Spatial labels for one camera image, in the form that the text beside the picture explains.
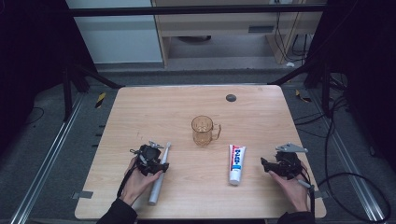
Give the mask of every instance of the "tripod leg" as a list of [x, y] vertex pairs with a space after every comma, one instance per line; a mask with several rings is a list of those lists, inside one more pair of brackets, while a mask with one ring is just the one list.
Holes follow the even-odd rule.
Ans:
[[91, 70], [89, 70], [89, 69], [87, 69], [87, 68], [85, 68], [85, 67], [83, 67], [83, 66], [81, 66], [81, 65], [79, 65], [79, 64], [75, 64], [75, 67], [76, 67], [79, 71], [81, 71], [81, 72], [87, 74], [87, 75], [90, 76], [90, 77], [95, 78], [96, 80], [98, 80], [98, 81], [104, 83], [105, 85], [107, 85], [108, 87], [110, 87], [110, 88], [112, 88], [112, 89], [120, 89], [120, 88], [124, 87], [123, 85], [119, 85], [119, 84], [117, 84], [117, 83], [114, 83], [114, 82], [108, 80], [107, 78], [104, 78], [104, 77], [99, 76], [99, 74], [94, 73], [93, 71], [91, 71]]
[[67, 67], [63, 71], [64, 80], [64, 121], [67, 121], [72, 113], [72, 90]]
[[305, 64], [303, 66], [295, 69], [294, 71], [288, 73], [287, 75], [285, 75], [284, 77], [282, 77], [276, 81], [269, 82], [268, 85], [280, 86], [280, 85], [284, 84], [285, 82], [291, 80], [292, 78], [297, 77], [301, 73], [308, 72], [316, 64], [317, 64], [317, 61], [313, 61], [313, 60], [305, 62]]
[[78, 73], [77, 69], [73, 66], [73, 64], [70, 64], [68, 66], [67, 71], [69, 79], [75, 85], [78, 92], [87, 92], [90, 89], [90, 84], [88, 84], [88, 81], [85, 79], [85, 77], [81, 76]]
[[324, 64], [323, 78], [322, 78], [322, 109], [324, 114], [329, 118], [331, 116], [329, 109], [330, 102], [330, 67], [327, 63]]

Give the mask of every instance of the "toothpaste tube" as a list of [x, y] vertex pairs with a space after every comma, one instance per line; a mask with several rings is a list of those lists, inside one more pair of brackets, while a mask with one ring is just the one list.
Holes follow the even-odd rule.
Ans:
[[246, 147], [230, 145], [230, 184], [239, 185]]

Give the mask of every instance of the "tube cap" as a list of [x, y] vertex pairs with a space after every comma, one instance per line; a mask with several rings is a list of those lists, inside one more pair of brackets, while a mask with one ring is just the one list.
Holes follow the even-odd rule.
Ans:
[[230, 184], [239, 185], [241, 182], [241, 171], [240, 170], [232, 170], [230, 172]]

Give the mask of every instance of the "person's arm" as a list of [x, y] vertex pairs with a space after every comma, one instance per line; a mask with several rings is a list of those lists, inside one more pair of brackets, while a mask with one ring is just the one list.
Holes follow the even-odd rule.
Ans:
[[277, 175], [273, 171], [270, 176], [282, 188], [285, 196], [293, 205], [294, 213], [285, 213], [277, 221], [278, 224], [315, 224], [315, 217], [308, 209], [307, 193], [308, 189], [301, 185], [297, 179], [303, 179], [301, 175], [287, 180]]
[[111, 204], [110, 209], [107, 213], [102, 216], [97, 224], [123, 224], [123, 223], [134, 223], [137, 218], [136, 211], [127, 203], [121, 199], [116, 199], [113, 204]]
[[[135, 158], [131, 159], [128, 170], [131, 169], [134, 164]], [[159, 171], [155, 175], [144, 176], [139, 169], [134, 169], [131, 176], [127, 180], [124, 189], [122, 190], [121, 196], [111, 204], [108, 209], [97, 222], [98, 224], [131, 224], [137, 218], [136, 211], [132, 208], [132, 205], [136, 199], [146, 190], [146, 188], [157, 180], [163, 171]]]

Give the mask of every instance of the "black sleeve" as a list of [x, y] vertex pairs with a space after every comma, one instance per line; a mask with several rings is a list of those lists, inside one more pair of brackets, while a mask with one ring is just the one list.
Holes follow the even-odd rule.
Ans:
[[117, 199], [97, 224], [133, 224], [136, 218], [136, 211], [121, 199]]
[[315, 224], [315, 217], [310, 212], [285, 213], [277, 224]]

